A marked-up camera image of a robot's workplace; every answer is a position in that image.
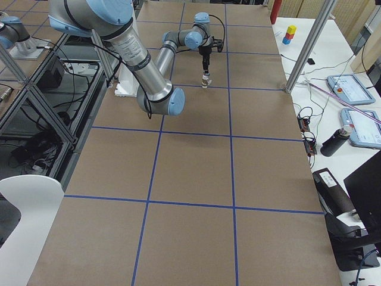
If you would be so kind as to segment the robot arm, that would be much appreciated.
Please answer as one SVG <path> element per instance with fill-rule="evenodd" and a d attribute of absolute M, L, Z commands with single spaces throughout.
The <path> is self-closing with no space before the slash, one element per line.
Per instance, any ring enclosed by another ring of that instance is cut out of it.
<path fill-rule="evenodd" d="M 36 60 L 49 48 L 48 42 L 31 37 L 18 17 L 8 14 L 1 17 L 1 46 L 18 60 Z"/>

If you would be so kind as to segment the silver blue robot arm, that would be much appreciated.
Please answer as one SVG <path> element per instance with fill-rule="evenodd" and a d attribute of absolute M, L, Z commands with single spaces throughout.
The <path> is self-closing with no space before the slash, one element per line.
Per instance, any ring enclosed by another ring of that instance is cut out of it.
<path fill-rule="evenodd" d="M 200 12 L 191 29 L 163 35 L 158 58 L 153 61 L 133 28 L 131 1 L 51 1 L 49 22 L 57 31 L 89 38 L 96 32 L 109 42 L 139 83 L 137 101 L 148 115 L 178 116 L 185 105 L 185 93 L 164 77 L 177 49 L 203 48 L 211 43 L 210 16 Z"/>

